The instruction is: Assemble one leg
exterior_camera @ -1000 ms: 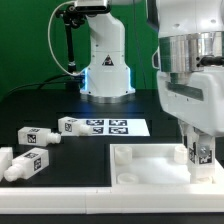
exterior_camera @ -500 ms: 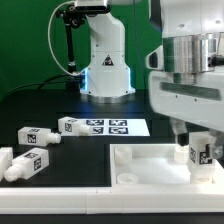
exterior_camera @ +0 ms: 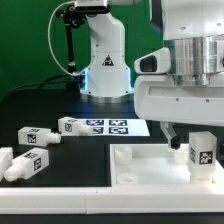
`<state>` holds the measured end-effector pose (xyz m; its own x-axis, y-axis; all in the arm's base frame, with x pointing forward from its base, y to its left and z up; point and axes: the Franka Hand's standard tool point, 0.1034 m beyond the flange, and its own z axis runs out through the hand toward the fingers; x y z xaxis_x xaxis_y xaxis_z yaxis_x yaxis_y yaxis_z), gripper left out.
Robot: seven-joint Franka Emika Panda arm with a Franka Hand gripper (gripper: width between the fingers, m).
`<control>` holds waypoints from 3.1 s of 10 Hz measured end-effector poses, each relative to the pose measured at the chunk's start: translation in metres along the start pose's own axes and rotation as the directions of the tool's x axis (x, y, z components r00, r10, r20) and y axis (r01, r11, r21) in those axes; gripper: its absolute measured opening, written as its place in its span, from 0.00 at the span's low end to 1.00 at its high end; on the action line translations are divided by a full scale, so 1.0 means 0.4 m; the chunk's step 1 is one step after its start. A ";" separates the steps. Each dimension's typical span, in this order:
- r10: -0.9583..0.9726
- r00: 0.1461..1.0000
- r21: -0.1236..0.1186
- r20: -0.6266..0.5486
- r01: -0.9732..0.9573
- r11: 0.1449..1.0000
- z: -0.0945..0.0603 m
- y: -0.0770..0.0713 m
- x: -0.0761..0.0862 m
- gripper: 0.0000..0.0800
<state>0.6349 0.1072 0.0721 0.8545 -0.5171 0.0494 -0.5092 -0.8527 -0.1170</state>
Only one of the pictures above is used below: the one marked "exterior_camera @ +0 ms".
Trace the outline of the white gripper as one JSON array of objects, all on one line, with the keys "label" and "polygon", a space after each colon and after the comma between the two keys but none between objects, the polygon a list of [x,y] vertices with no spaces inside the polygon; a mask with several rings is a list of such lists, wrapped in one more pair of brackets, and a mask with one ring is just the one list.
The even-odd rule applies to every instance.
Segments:
[{"label": "white gripper", "polygon": [[194,87],[176,86],[168,75],[139,76],[134,108],[141,119],[161,121],[168,146],[179,149],[173,123],[224,127],[224,74],[212,75],[208,86]]}]

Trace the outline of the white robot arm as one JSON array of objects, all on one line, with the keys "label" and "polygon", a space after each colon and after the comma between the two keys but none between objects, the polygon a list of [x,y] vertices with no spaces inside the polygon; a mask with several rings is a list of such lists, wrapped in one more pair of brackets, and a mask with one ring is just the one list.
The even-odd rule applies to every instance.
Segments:
[{"label": "white robot arm", "polygon": [[[149,0],[162,46],[134,62],[138,117],[158,121],[169,139],[174,123],[224,127],[224,0]],[[89,20],[91,62],[82,97],[113,103],[128,93],[122,39],[114,18]]]}]

